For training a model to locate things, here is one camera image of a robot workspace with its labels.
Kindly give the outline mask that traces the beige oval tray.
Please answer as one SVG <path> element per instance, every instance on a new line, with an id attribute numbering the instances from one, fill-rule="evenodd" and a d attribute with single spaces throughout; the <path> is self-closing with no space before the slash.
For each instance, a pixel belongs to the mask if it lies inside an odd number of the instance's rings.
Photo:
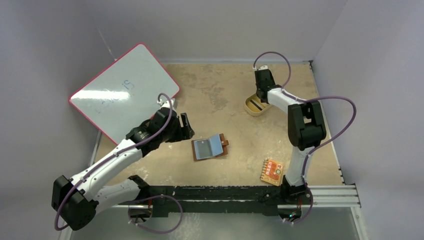
<path id="1" fill-rule="evenodd" d="M 244 102 L 244 110 L 253 117 L 258 117 L 272 107 L 271 104 L 261 102 L 256 94 L 246 98 Z"/>

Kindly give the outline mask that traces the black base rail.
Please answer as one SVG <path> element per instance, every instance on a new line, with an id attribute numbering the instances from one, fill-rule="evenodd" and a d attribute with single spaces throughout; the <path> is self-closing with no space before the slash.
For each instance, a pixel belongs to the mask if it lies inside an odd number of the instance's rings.
<path id="1" fill-rule="evenodd" d="M 261 214 L 296 220 L 310 207 L 312 193 L 282 196 L 280 186 L 150 185 L 138 175 L 128 177 L 139 188 L 133 205 L 148 205 L 154 218 L 170 213 Z"/>

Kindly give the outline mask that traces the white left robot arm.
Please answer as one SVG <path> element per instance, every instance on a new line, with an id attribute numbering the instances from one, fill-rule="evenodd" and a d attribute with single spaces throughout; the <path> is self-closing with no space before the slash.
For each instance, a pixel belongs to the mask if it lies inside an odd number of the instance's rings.
<path id="1" fill-rule="evenodd" d="M 101 211 L 134 201 L 142 205 L 153 198 L 150 185 L 132 175 L 121 183 L 107 183 L 124 169 L 157 150 L 162 143 L 190 140 L 195 132 L 186 113 L 177 114 L 165 105 L 125 138 L 107 155 L 87 169 L 67 178 L 59 176 L 53 183 L 51 206 L 56 211 L 54 228 L 85 227 Z"/>

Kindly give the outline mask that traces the pink framed whiteboard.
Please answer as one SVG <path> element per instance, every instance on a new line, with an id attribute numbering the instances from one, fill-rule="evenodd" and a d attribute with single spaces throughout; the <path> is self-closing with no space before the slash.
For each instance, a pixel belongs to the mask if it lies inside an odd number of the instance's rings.
<path id="1" fill-rule="evenodd" d="M 136 44 L 69 97 L 69 103 L 118 144 L 158 109 L 161 93 L 173 98 L 179 84 L 143 43 Z"/>

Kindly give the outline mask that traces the orange spiral notebook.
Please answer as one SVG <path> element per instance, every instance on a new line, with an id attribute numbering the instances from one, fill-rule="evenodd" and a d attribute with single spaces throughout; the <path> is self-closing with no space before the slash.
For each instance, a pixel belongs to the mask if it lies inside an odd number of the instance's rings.
<path id="1" fill-rule="evenodd" d="M 283 163 L 267 158 L 263 162 L 260 180 L 274 186 L 279 186 L 283 178 L 283 169 Z"/>

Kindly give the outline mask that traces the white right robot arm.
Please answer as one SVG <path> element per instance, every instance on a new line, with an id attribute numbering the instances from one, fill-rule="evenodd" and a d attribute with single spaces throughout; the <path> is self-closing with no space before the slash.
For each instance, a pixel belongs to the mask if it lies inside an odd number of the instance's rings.
<path id="1" fill-rule="evenodd" d="M 274 81 L 266 65 L 254 71 L 256 96 L 262 103 L 273 105 L 287 114 L 287 135 L 292 154 L 286 174 L 281 182 L 282 200 L 294 203 L 307 192 L 305 185 L 311 151 L 320 146 L 327 130 L 319 101 L 307 102 L 282 88 Z"/>

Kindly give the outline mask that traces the brown leather card holder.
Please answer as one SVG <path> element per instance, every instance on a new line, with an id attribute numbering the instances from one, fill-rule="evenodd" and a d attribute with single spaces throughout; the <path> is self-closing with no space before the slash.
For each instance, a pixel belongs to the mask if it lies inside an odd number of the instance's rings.
<path id="1" fill-rule="evenodd" d="M 192 140 L 193 160 L 197 162 L 226 156 L 228 145 L 229 141 L 223 133 L 215 134 L 209 138 Z"/>

